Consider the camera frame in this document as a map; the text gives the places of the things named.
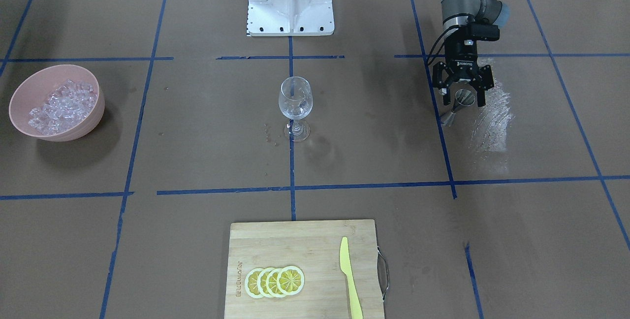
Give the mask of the steel double jigger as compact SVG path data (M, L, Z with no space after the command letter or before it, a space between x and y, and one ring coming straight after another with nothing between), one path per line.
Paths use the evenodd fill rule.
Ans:
M452 126L455 120L455 115L462 109L475 104L475 94L467 89L459 89L455 93L455 101L448 110L440 116L441 126L449 127Z

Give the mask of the clear ice cubes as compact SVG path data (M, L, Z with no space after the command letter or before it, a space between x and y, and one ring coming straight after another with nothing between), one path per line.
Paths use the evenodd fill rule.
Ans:
M43 135L66 132L93 111L97 92L93 84L67 79L45 102L29 112L29 126Z

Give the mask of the clear wine glass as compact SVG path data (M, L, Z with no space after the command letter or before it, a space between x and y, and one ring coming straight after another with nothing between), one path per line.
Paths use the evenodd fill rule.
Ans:
M313 103L311 86L303 77L291 76L281 84L279 109L289 119L284 132L295 143L303 142L310 134L310 126L305 119L311 112Z

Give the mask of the bamboo cutting board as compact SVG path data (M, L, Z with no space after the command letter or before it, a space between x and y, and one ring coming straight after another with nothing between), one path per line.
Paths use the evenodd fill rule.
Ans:
M225 319L382 319L373 220L230 226Z

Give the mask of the yellow plastic knife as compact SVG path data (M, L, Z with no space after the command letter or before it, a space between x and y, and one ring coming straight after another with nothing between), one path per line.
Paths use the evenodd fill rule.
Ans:
M343 236L341 238L339 249L339 263L340 269L344 273L346 278L350 317L351 319L363 319L364 314L362 312L358 292L356 291L351 259L349 256L348 238L346 236Z

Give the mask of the lemon slice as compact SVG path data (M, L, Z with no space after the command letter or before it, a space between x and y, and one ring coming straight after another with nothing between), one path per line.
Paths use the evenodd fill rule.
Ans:
M294 265L282 268L277 276L277 288L285 296L294 296L300 293L304 283L304 272Z

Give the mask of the pink bowl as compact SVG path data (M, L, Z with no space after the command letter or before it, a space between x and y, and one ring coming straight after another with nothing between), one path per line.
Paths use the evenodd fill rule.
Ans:
M41 106L47 99L47 95L65 83L67 79L93 84L97 92L96 106L86 119L74 128L59 134L43 135L29 126L29 112L31 109ZM18 86L9 104L11 123L20 132L38 139L55 142L83 137L97 126L103 113L104 95L95 75L87 68L72 64L55 65L31 75Z

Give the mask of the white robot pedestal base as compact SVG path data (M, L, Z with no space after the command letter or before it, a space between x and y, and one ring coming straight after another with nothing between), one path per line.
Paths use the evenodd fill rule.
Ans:
M248 0L248 36L329 36L333 0Z

